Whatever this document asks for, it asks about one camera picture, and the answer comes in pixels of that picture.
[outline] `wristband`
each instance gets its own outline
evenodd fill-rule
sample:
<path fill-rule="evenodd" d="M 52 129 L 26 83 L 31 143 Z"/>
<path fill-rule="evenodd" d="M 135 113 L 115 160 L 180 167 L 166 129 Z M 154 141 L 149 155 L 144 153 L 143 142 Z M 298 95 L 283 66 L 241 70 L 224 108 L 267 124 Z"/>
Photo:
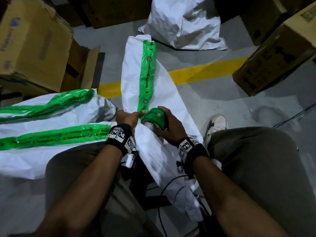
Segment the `wristband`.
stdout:
<path fill-rule="evenodd" d="M 105 144 L 119 148 L 122 151 L 123 156 L 127 153 L 131 154 L 133 150 L 136 150 L 131 127 L 128 124 L 120 124 L 112 127 Z"/>
<path fill-rule="evenodd" d="M 200 156 L 209 156 L 204 146 L 198 141 L 185 137 L 178 141 L 179 156 L 184 163 L 184 172 L 188 175 L 189 179 L 194 178 L 193 162 Z"/>

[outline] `green tape roll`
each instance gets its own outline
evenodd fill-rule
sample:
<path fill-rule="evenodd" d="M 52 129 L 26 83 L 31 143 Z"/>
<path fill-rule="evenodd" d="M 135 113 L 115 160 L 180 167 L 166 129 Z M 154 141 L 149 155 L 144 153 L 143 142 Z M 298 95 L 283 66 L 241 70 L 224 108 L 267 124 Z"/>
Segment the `green tape roll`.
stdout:
<path fill-rule="evenodd" d="M 146 122 L 152 123 L 156 128 L 160 128 L 162 130 L 169 127 L 166 113 L 159 108 L 152 108 L 148 113 L 146 113 L 141 123 L 145 125 Z"/>

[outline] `shoe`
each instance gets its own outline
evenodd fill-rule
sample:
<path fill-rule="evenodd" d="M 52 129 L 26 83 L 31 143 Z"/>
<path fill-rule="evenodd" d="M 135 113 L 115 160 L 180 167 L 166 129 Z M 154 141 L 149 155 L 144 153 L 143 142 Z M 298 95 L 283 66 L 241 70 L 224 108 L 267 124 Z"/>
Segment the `shoe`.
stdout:
<path fill-rule="evenodd" d="M 221 130 L 227 130 L 227 129 L 228 129 L 228 125 L 227 125 L 225 116 L 223 116 L 222 114 L 217 114 L 217 115 L 212 116 L 207 126 L 207 131 L 204 137 L 206 148 L 211 141 L 211 135 L 213 133 L 217 131 L 221 131 Z"/>

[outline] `green tape strip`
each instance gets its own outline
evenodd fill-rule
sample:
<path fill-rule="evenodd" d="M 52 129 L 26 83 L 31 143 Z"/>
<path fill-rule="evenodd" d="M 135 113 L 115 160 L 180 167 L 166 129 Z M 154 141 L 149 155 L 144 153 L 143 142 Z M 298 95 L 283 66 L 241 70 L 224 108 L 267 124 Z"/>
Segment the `green tape strip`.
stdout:
<path fill-rule="evenodd" d="M 110 125 L 86 124 L 0 139 L 0 150 L 78 144 L 106 139 Z"/>
<path fill-rule="evenodd" d="M 45 105 L 15 105 L 0 108 L 0 122 L 13 121 L 21 118 L 39 118 L 62 112 L 74 105 L 88 103 L 94 94 L 93 89 L 79 89 L 55 95 Z"/>
<path fill-rule="evenodd" d="M 139 97 L 137 111 L 146 110 L 154 94 L 154 76 L 156 70 L 156 43 L 143 41 L 143 56 L 139 79 Z"/>

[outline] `floor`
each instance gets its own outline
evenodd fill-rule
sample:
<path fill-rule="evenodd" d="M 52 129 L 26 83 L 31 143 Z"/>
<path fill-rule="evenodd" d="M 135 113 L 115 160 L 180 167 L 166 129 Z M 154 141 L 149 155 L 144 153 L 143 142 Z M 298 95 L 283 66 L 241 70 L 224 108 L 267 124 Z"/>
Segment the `floor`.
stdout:
<path fill-rule="evenodd" d="M 75 28 L 74 38 L 80 45 L 93 48 L 101 45 L 105 52 L 100 84 L 120 80 L 124 48 L 128 36 L 135 36 L 146 20 L 93 29 Z M 226 51 L 176 51 L 158 43 L 157 59 L 168 70 L 231 60 L 251 55 L 256 47 L 239 17 L 221 26 L 221 36 L 229 49 Z M 204 134 L 211 115 L 222 113 L 229 128 L 267 126 L 289 119 L 316 101 L 316 65 L 307 62 L 285 81 L 255 97 L 248 97 L 231 76 L 206 79 L 178 85 L 178 91 L 200 132 Z M 121 97 L 111 101 L 122 108 Z M 300 149 L 302 162 L 316 194 L 316 108 L 280 127 L 288 133 Z M 160 194 L 156 188 L 148 195 Z M 44 180 L 24 180 L 0 177 L 0 237 L 13 233 L 32 232 L 44 216 Z M 161 229 L 157 210 L 147 211 Z M 162 221 L 169 236 L 183 236 L 196 227 L 186 215 L 172 206 L 161 211 Z"/>

